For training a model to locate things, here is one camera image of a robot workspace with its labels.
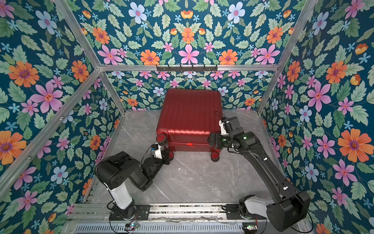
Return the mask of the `red hard-shell suitcase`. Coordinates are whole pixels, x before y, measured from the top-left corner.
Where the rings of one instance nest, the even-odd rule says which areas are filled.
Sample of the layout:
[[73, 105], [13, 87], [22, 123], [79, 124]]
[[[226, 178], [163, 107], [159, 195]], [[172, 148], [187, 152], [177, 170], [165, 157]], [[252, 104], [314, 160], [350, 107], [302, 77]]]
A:
[[209, 152], [217, 162], [221, 150], [210, 146], [211, 133], [221, 133], [221, 95], [218, 91], [198, 89], [169, 89], [156, 128], [156, 142], [175, 152]]

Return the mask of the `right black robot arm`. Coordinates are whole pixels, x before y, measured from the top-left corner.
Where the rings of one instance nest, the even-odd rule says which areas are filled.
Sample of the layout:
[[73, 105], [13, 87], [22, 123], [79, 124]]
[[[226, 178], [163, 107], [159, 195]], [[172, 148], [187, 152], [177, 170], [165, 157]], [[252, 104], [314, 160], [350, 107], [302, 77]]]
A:
[[253, 132], [244, 132], [237, 117], [223, 117], [219, 121], [220, 133], [210, 133], [208, 143], [218, 149], [233, 149], [256, 170], [271, 200], [251, 196], [244, 201], [251, 214], [267, 218], [273, 227], [283, 232], [309, 215], [311, 197], [289, 182], [268, 157], [261, 141]]

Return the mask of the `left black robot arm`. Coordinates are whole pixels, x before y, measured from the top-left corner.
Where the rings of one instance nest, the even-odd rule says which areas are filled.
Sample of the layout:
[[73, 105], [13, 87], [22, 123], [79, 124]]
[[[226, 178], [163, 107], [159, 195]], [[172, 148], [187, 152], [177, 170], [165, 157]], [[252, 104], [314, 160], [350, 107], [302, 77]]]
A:
[[174, 153], [169, 149], [152, 150], [143, 162], [122, 151], [101, 161], [95, 170], [98, 180], [109, 191], [114, 204], [120, 210], [133, 206], [133, 198], [128, 192], [125, 181], [130, 179], [141, 191], [146, 191], [164, 165], [170, 165]]

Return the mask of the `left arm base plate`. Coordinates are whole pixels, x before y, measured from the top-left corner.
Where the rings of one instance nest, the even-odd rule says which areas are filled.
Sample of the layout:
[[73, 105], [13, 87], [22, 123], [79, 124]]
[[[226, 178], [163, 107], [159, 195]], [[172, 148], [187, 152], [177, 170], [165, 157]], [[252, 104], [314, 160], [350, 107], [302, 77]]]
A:
[[114, 205], [110, 209], [109, 221], [148, 220], [150, 209], [150, 205], [130, 205], [126, 209], [120, 209], [118, 206]]

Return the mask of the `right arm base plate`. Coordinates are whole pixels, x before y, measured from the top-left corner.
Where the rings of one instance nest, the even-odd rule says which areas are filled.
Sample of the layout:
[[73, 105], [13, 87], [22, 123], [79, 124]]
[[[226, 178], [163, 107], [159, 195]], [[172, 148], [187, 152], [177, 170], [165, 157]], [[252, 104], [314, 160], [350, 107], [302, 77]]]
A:
[[222, 210], [225, 212], [228, 220], [265, 220], [265, 217], [251, 214], [244, 205], [240, 204], [226, 204], [222, 207]]

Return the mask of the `metal hook rail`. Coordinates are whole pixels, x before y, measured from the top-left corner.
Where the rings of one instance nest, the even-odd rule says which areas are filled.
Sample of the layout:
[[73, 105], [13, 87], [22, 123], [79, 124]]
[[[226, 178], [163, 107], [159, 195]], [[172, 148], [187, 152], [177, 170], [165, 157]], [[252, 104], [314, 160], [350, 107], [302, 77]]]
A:
[[156, 70], [158, 72], [215, 72], [218, 71], [217, 65], [157, 65]]

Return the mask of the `aluminium cage frame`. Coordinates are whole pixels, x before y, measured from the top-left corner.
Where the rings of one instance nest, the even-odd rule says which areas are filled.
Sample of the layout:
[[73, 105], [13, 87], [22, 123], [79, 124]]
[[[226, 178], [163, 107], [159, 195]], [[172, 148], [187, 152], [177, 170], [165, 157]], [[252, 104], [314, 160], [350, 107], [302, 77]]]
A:
[[[52, 136], [56, 129], [62, 124], [63, 120], [66, 119], [70, 111], [78, 104], [86, 91], [94, 84], [96, 79], [106, 74], [108, 71], [120, 70], [120, 71], [137, 71], [147, 70], [156, 71], [156, 65], [104, 65], [102, 64], [93, 48], [89, 44], [87, 38], [84, 36], [77, 19], [75, 18], [72, 10], [68, 6], [66, 1], [55, 1], [57, 10], [61, 13], [64, 20], [67, 22], [69, 28], [72, 30], [77, 42], [83, 49], [83, 52], [88, 56], [89, 61], [93, 66], [93, 71], [88, 76], [87, 80], [73, 92], [71, 97], [63, 104], [63, 106], [57, 111], [52, 117], [49, 123], [41, 129], [31, 143], [22, 151], [20, 156], [5, 170], [1, 175], [1, 198], [3, 198], [7, 192], [12, 188], [13, 184], [18, 179], [19, 175], [27, 169], [31, 161], [36, 157], [36, 154], [42, 149], [44, 143]], [[312, 15], [312, 11], [315, 8], [318, 1], [305, 1], [298, 21], [296, 22], [293, 35], [285, 50], [282, 53], [280, 62], [275, 65], [217, 65], [218, 71], [255, 71], [255, 70], [267, 70], [267, 71], [281, 71], [283, 69], [282, 62], [285, 62], [291, 55], [291, 51], [296, 45], [297, 40], [301, 34], [301, 31], [305, 27], [308, 19]]]

